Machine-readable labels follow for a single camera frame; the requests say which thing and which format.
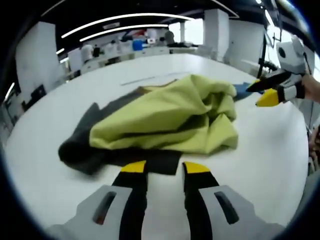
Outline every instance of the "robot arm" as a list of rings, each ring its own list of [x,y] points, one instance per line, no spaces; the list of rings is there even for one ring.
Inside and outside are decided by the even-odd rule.
[[[256,102],[258,107],[272,107],[294,98],[305,98],[305,88],[302,85],[302,78],[306,73],[304,46],[297,36],[293,36],[291,42],[278,42],[276,51],[280,68],[247,89],[247,92],[266,90]]]

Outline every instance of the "round table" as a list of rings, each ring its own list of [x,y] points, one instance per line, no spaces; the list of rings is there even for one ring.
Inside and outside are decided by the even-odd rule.
[[[190,54],[142,57],[86,73],[43,97],[17,122],[5,147],[6,165],[22,203],[44,228],[63,224],[77,205],[102,185],[111,185],[120,167],[107,165],[88,177],[64,165],[58,147],[88,107],[100,108],[138,86],[161,85],[187,74],[233,84],[255,80],[231,66]],[[183,155],[175,176],[149,173],[142,239],[188,239],[182,161],[210,168],[220,185],[249,200],[258,217],[286,226],[301,200],[308,168],[303,115],[290,102],[259,108],[261,95],[235,103],[236,150],[211,156]]]

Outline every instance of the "blue cloth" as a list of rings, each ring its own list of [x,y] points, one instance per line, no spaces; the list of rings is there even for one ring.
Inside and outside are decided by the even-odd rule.
[[[252,92],[247,92],[247,88],[250,86],[251,83],[244,82],[242,84],[233,84],[236,90],[236,96],[233,98],[233,100],[239,101],[241,99],[245,99],[246,97],[249,97]]]

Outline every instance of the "human hand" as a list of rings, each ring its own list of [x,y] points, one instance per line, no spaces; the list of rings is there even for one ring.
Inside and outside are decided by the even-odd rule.
[[[319,126],[315,128],[309,136],[309,150],[320,150],[320,139],[318,138]]]
[[[320,103],[320,82],[313,76],[305,74],[302,78],[302,85],[305,89],[305,98]]]

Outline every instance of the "window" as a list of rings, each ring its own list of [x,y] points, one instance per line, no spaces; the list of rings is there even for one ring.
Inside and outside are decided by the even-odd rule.
[[[181,24],[180,24],[180,22],[176,22],[176,23],[170,24],[169,25],[169,30],[171,32],[173,32],[174,41],[176,43],[180,43],[181,42]]]
[[[184,40],[197,45],[204,44],[204,21],[202,18],[185,21]]]
[[[320,59],[318,54],[314,54],[314,71],[313,77],[320,82]]]

